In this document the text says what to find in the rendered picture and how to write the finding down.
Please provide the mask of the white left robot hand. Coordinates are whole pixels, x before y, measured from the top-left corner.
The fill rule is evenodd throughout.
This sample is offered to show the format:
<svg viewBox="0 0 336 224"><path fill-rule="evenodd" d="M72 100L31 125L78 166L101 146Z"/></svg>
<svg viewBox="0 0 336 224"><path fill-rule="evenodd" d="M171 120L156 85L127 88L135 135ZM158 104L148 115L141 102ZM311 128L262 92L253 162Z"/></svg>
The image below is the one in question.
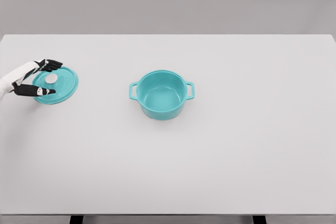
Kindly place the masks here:
<svg viewBox="0 0 336 224"><path fill-rule="evenodd" d="M52 59L29 61L0 78L0 102L8 93L24 97L40 97L56 93L54 89L46 89L32 84L23 84L31 75L46 71L52 72L62 67L63 63Z"/></svg>

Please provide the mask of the teal pot lid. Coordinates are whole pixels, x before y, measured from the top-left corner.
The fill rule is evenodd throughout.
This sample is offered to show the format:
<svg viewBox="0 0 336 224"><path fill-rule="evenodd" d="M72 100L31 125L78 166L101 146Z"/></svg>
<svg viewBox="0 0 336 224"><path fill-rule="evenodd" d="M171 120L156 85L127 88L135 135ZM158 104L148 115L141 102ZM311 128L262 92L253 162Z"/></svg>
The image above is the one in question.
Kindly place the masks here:
<svg viewBox="0 0 336 224"><path fill-rule="evenodd" d="M49 74L55 74L57 80L54 83L48 83L46 78ZM53 72L40 72L32 80L32 85L46 89L53 89L56 93L34 97L34 99L42 104L56 104L67 100L77 89L79 80L77 74L67 67L61 67Z"/></svg>

